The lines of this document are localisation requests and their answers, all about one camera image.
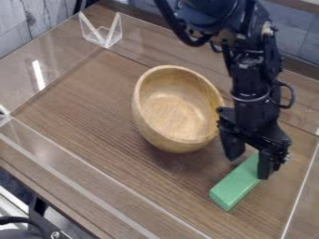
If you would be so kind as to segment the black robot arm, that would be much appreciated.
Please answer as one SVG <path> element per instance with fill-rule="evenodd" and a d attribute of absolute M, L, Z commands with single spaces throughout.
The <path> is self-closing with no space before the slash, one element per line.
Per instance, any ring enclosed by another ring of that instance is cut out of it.
<path fill-rule="evenodd" d="M 224 57 L 232 79 L 234 105 L 216 109 L 224 154 L 235 160 L 246 147 L 258 149 L 256 176 L 268 179 L 290 158 L 290 136 L 278 124 L 282 90 L 278 79 L 283 58 L 276 46 L 278 29 L 259 0 L 155 0 L 179 40 L 191 47 L 206 44 Z"/>

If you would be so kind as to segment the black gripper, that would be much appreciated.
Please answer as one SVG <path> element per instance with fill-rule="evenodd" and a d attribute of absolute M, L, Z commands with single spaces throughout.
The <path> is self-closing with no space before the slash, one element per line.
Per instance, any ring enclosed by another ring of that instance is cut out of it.
<path fill-rule="evenodd" d="M 263 101 L 239 102 L 235 107 L 220 106 L 218 129 L 227 159 L 234 162 L 246 146 L 259 150 L 258 178 L 267 180 L 290 155 L 291 138 L 279 126 L 279 107 Z"/>

